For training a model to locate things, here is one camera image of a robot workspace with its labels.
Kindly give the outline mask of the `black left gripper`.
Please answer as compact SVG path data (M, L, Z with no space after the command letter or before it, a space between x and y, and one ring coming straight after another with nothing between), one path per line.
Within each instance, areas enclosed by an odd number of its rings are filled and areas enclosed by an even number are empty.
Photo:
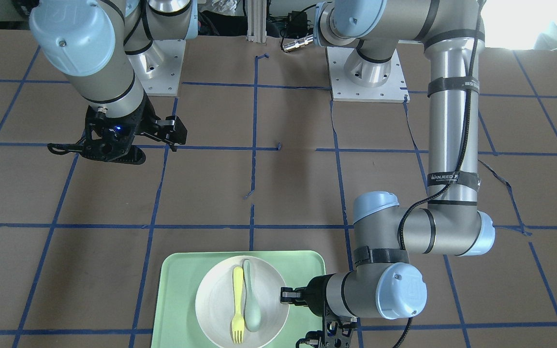
M323 317L326 302L327 283L332 275L320 275L312 278L306 287L281 287L280 302L283 304L307 304L311 312Z

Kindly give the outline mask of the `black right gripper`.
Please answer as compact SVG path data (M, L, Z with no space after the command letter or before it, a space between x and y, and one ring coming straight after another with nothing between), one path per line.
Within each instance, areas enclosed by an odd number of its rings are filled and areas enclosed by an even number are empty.
M85 137L133 138L143 133L155 134L172 152L185 145L188 130L183 121L172 115L160 120L148 95L124 97L111 103L92 103L85 117Z

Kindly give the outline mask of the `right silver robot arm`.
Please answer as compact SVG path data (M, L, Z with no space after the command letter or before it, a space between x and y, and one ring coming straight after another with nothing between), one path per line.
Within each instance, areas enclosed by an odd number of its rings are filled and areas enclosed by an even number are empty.
M135 136L176 150L187 130L176 116L160 119L148 95L156 81L177 88L176 57L159 44L198 34L196 0L41 0L29 28L45 57L88 101L85 137L53 152L113 161L135 151Z

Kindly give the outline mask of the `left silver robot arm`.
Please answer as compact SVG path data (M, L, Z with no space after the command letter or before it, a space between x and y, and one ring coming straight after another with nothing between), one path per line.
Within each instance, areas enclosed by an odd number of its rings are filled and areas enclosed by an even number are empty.
M284 304L348 319L410 319L427 286L409 254L484 255L493 246L491 217L477 208L478 55L485 34L483 0L332 0L316 5L313 39L354 47L361 67L385 68L398 42L424 45L431 64L429 154L424 200L400 207L395 194L366 192L353 204L353 271L323 275L280 291Z

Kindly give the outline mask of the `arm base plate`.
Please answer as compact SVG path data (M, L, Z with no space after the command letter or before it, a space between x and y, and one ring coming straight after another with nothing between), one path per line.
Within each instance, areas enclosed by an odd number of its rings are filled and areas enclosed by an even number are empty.
M185 48L185 40L162 40L143 53L128 55L147 95L177 96Z
M328 47L326 53L334 101L410 101L397 51L390 61L383 63L364 60L355 48Z

